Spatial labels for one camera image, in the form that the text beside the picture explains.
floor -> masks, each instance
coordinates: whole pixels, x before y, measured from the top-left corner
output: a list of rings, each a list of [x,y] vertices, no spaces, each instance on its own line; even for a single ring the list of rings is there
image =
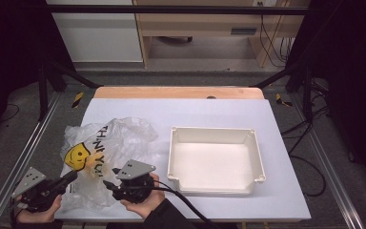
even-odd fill
[[[272,60],[277,66],[282,64],[275,55],[272,55]],[[77,63],[75,66],[88,79],[105,85],[250,86],[282,69],[270,62],[265,68],[259,68],[249,42],[243,37],[195,37],[191,43],[188,43],[185,38],[160,37],[152,42],[148,68],[143,68],[141,63],[102,66]],[[271,102],[277,125],[282,132],[303,120],[299,111],[301,92],[287,94],[284,90],[287,79],[284,77],[263,89],[265,97]],[[58,107],[52,114],[48,127],[38,138],[35,149],[31,149],[34,155],[30,161],[24,161],[29,165],[40,166],[42,172],[49,177],[57,177],[62,169],[61,158],[58,156],[63,144],[61,133],[64,133],[67,126],[80,124],[94,93],[94,90],[87,89],[70,78],[66,78],[66,81],[69,87],[61,94]],[[84,97],[78,108],[73,109],[71,104],[75,94],[81,90],[84,92]],[[281,95],[284,103],[277,102],[277,94]],[[13,92],[9,103],[11,105],[2,117],[7,120],[0,123],[0,191],[5,185],[6,178],[12,175],[11,169],[16,166],[17,158],[25,151],[25,145],[38,125],[37,85],[31,84]],[[317,96],[314,103],[314,111],[326,106],[323,96]],[[325,165],[322,166],[319,156],[325,155],[335,171],[335,177],[339,179],[340,186],[336,186],[336,183],[334,185],[334,182],[328,179],[326,190],[321,195],[315,198],[306,197],[312,215],[309,220],[269,224],[248,222],[247,228],[366,228],[366,170],[363,165],[349,161],[347,148],[330,118],[330,113],[326,110],[322,111],[324,112],[316,116],[313,129],[296,146],[294,155],[307,159],[324,174],[328,168]],[[289,151],[304,130],[305,127],[297,129],[290,136],[283,136]],[[293,159],[293,166],[305,193],[316,193],[322,189],[322,179],[314,167],[298,159]],[[346,196],[338,195],[336,192],[339,190],[344,191]],[[344,199],[349,200],[351,205],[347,203],[344,205],[342,203]],[[350,206],[353,207],[351,209],[353,211],[344,215],[346,210],[350,210],[348,208]],[[355,221],[347,220],[345,216],[352,213],[357,213],[356,223],[362,223],[364,226],[351,225]],[[8,228],[8,211],[5,209],[0,212],[0,215],[2,215],[0,228]],[[64,228],[92,229],[105,228],[105,226],[102,223],[83,225],[81,222],[67,222]]]

black curtain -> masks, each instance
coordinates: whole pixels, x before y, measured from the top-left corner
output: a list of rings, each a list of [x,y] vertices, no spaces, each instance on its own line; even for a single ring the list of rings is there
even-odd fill
[[[22,4],[28,3],[0,0],[0,116],[11,92],[38,80],[42,62],[57,61],[75,71],[51,13],[24,10]]]
[[[321,7],[326,2],[315,0],[311,4]],[[289,64],[299,60],[329,15],[306,17]],[[312,77],[325,78],[329,83],[331,114],[351,157],[366,166],[366,1],[343,1],[307,57]],[[299,83],[300,79],[302,74],[295,73],[290,81]]]

crumpled plastic bag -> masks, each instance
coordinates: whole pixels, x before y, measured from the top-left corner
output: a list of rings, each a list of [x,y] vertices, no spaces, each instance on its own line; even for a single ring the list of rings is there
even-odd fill
[[[129,159],[150,163],[155,155],[149,144],[157,133],[146,120],[137,117],[113,119],[107,124],[93,123],[67,127],[61,157],[78,171],[78,179],[63,196],[67,208],[101,210],[115,203],[103,179],[119,183],[112,168],[121,168]]]

wire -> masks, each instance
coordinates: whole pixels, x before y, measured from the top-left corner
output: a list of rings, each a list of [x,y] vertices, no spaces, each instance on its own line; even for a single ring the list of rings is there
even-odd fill
[[[315,99],[317,99],[318,97],[323,96],[323,95],[324,94],[318,94],[317,96],[314,96],[312,98],[311,102],[313,102]],[[324,106],[324,107],[320,108],[319,110],[313,112],[313,115],[312,115],[312,119],[311,120],[304,120],[304,121],[296,124],[294,127],[290,128],[289,130],[281,133],[281,135],[287,135],[287,134],[289,134],[289,133],[291,133],[291,132],[293,132],[295,130],[298,130],[302,126],[308,124],[307,128],[304,130],[304,132],[302,133],[302,135],[300,135],[300,136],[297,137],[298,140],[293,145],[293,147],[291,148],[291,150],[288,152],[288,155],[289,155],[290,158],[295,158],[295,159],[298,159],[298,160],[303,161],[304,163],[307,163],[309,166],[311,166],[312,168],[314,168],[319,173],[320,177],[322,178],[323,186],[319,190],[319,192],[312,193],[312,194],[303,192],[303,194],[305,196],[307,196],[307,197],[319,197],[319,196],[321,196],[325,192],[325,190],[326,190],[326,186],[327,186],[327,184],[326,184],[326,178],[322,174],[322,172],[312,162],[310,162],[307,159],[302,158],[300,156],[293,156],[292,153],[293,153],[294,149],[296,148],[296,146],[301,142],[301,140],[303,139],[303,137],[312,130],[313,122],[315,120],[321,118],[324,114],[327,114],[328,113],[328,110],[329,110],[329,107],[328,106]]]
[[[279,22],[279,21],[281,21],[281,18],[282,18],[282,15],[280,15],[280,16],[279,16],[279,18],[278,18],[278,22]],[[285,60],[283,60],[283,59],[282,59],[282,55],[281,55],[281,57],[280,57],[280,56],[278,56],[277,51],[275,50],[275,46],[274,46],[274,44],[273,44],[273,41],[272,41],[272,39],[270,38],[269,34],[267,33],[266,28],[264,27],[263,14],[260,14],[260,21],[261,21],[261,25],[260,25],[260,36],[259,36],[259,39],[260,39],[260,44],[261,44],[261,46],[262,46],[263,50],[266,52],[266,54],[267,54],[267,56],[269,57],[269,60],[270,60],[270,62],[272,63],[272,65],[273,65],[273,66],[275,66],[275,67],[280,67],[280,68],[285,67],[285,65],[284,65],[284,66],[276,65],[276,64],[273,62],[272,58],[270,57],[270,55],[269,55],[269,53],[268,53],[268,51],[267,51],[266,47],[264,46],[263,41],[262,41],[262,37],[261,37],[261,33],[262,33],[263,31],[264,31],[264,33],[266,34],[266,36],[267,36],[267,38],[268,38],[268,40],[269,40],[269,42],[270,42],[270,46],[272,47],[272,49],[273,49],[273,51],[274,51],[274,53],[275,53],[275,56],[276,56],[276,57],[278,58],[278,60],[279,60],[279,61],[281,61],[282,63],[284,63],[284,64],[286,64],[286,63],[287,63],[287,60],[286,60],[286,59],[285,59]],[[278,29],[278,23],[277,23],[277,25],[275,26],[274,33],[276,33],[276,32],[277,32],[277,29]]]
[[[263,15],[260,15],[260,19],[261,19],[261,25],[260,25],[260,35],[259,35],[259,39],[260,39],[261,47],[263,48],[264,52],[266,52],[267,57],[269,57],[269,60],[270,60],[270,62],[272,63],[272,65],[273,65],[273,66],[278,67],[278,68],[283,68],[283,67],[285,67],[285,66],[279,66],[279,65],[276,65],[276,64],[273,62],[272,58],[271,58],[271,57],[270,57],[270,55],[269,55],[269,52],[267,52],[266,47],[264,47],[263,40],[261,39],[261,33],[262,33],[262,32],[263,32],[263,30],[264,30]]]
[[[285,136],[285,137],[283,137],[283,139],[296,139],[296,138],[299,138],[300,137],[300,135],[298,135],[298,136]]]
[[[9,104],[8,104],[8,106],[13,106],[13,107],[15,107],[15,108],[16,108],[16,112],[15,112],[12,116],[10,116],[10,117],[8,117],[8,118],[5,118],[5,119],[0,120],[0,122],[8,121],[8,120],[10,120],[10,119],[14,118],[14,117],[19,113],[19,111],[20,111],[19,106],[15,105],[15,104],[11,104],[11,103],[9,103]]]
[[[299,139],[296,141],[296,143],[294,144],[293,148],[291,148],[291,150],[288,152],[288,155],[291,155],[295,149],[295,147],[301,142],[302,138],[304,138],[304,136],[306,134],[308,134],[308,132],[310,132],[312,130],[312,124],[310,123],[307,127],[307,129],[305,129],[304,133],[299,137]]]
[[[287,62],[287,56],[282,54],[284,40],[285,40],[285,37],[281,38],[280,56],[281,56],[281,59],[283,59],[284,61]]]
[[[218,225],[216,225],[215,223],[213,223],[211,220],[207,219],[204,215],[202,215],[191,203],[190,201],[183,196],[181,193],[173,190],[172,188],[170,188],[168,185],[158,181],[158,180],[154,180],[158,183],[161,183],[162,185],[165,185],[167,188],[161,188],[161,187],[151,187],[151,186],[130,186],[130,187],[123,187],[120,190],[137,190],[137,189],[151,189],[151,190],[160,190],[160,191],[165,191],[165,192],[169,192],[169,193],[173,193],[175,194],[178,198],[180,198],[184,203],[186,203],[186,205],[196,214],[198,215],[204,222],[208,223],[209,225],[211,225],[213,228],[215,229],[221,229]]]
[[[17,185],[19,185],[21,180],[17,181],[14,184],[14,188],[12,191],[14,191],[17,187]],[[23,209],[21,209],[16,215],[14,214],[14,209],[17,207],[17,204],[20,202],[20,199],[15,201],[14,198],[10,198],[10,206],[8,207],[8,210],[10,210],[10,226],[11,228],[15,228],[16,224],[17,224],[17,217],[19,216],[19,214],[23,211]]]
[[[310,165],[311,167],[313,167],[313,168],[314,168],[314,169],[319,173],[320,177],[322,178],[322,183],[323,183],[323,186],[322,186],[322,188],[320,189],[320,191],[319,191],[319,192],[317,192],[317,193],[315,193],[315,194],[308,194],[308,193],[306,193],[306,192],[302,192],[302,193],[303,193],[305,196],[307,196],[307,197],[314,197],[314,198],[316,198],[316,197],[321,196],[321,195],[325,192],[325,190],[326,190],[326,178],[325,178],[325,176],[322,174],[322,172],[320,172],[320,170],[319,170],[316,166],[314,166],[314,164],[313,164],[312,162],[310,162],[309,160],[307,160],[307,159],[305,159],[305,158],[302,158],[302,157],[300,157],[300,156],[290,156],[290,158],[298,159],[298,160],[301,160],[301,161],[303,161],[303,162],[307,163],[308,165]]]

white table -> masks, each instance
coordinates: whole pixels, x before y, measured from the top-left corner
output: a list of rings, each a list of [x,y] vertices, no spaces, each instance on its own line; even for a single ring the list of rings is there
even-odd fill
[[[270,103],[265,99],[171,99],[94,98],[81,126],[107,123],[113,118],[140,117],[159,134],[152,144],[159,151],[153,160],[160,180],[167,181],[169,142],[172,126],[255,129],[266,173],[266,181],[256,184],[245,198],[189,197],[190,202],[213,221],[300,221],[310,219],[307,204],[286,148],[277,128]],[[179,198],[167,198],[188,219],[198,219]],[[140,221],[120,203],[94,212],[64,210],[57,219],[74,221]]]

